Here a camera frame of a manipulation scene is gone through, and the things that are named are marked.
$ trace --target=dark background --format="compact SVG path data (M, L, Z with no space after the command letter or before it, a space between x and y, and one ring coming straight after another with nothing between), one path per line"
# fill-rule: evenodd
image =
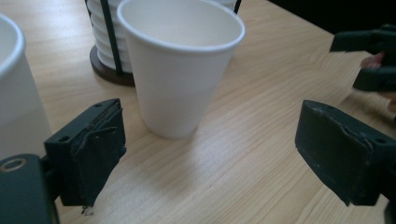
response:
M335 34L396 24L396 0L269 0Z

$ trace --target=cup rim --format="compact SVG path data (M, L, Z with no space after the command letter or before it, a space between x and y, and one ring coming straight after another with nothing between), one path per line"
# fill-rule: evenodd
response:
M225 13L227 13L229 16L233 17L241 29L239 36L230 42L227 42L227 43L221 44L221 45L215 45L215 46L195 47L195 46L187 46L187 45L170 43L170 42L146 35L143 32L140 32L139 30L135 29L130 24L128 24L128 22L123 18L122 9L127 4L130 4L130 2L133 2L133 1L134 0L122 1L120 3L119 7L117 8L117 17L120 21L120 24L128 31L128 33L135 35L137 38L139 38L142 41L149 42L150 44L157 46L159 48L162 48L162 49L171 49L173 51L190 52L190 53L193 53L193 52L197 52L197 53L198 52L217 52L217 51L223 51L226 49L231 49L233 46L236 46L239 42L241 42L245 36L245 32L246 32L245 24L242 22L242 20L239 18L239 16L234 14L230 9L228 9L227 7L223 7L222 5L220 5L216 2L210 1L210 0L197 0L197 1L203 2L205 4L212 5L213 7L216 7L217 9L222 10Z
M24 53L26 43L21 28L12 19L0 13L0 23L8 27L11 27L11 29L14 31L14 34L16 36L16 43L13 46L11 52L6 56L3 62L0 63L0 80L1 80L18 63L20 57Z

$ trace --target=light wood tabletop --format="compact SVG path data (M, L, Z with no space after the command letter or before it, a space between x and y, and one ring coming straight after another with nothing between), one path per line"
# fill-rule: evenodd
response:
M345 206L294 145L304 99L333 105L396 137L387 100L351 89L364 52L330 53L332 35L266 0L244 0L247 34L195 133L163 139L145 126L136 91L91 66L83 0L2 0L56 132L89 106L120 98L127 153L93 216L56 201L62 223L384 223L388 200Z

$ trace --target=wooden table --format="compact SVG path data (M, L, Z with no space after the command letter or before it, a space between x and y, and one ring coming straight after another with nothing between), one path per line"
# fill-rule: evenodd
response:
M346 207L294 145L303 99L336 106L396 137L387 101L351 85L366 53L329 53L332 35L265 0L244 0L247 35L195 134L162 139L144 125L134 88L102 80L82 0L2 0L56 132L90 105L120 98L127 154L94 215L56 202L62 223L383 223L388 202Z

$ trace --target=round dark base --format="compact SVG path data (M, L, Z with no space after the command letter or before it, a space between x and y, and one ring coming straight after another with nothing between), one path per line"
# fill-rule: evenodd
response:
M117 74L116 70L105 66L99 61L96 46L91 49L90 59L93 71L99 77L122 86L134 86L134 75L132 73Z

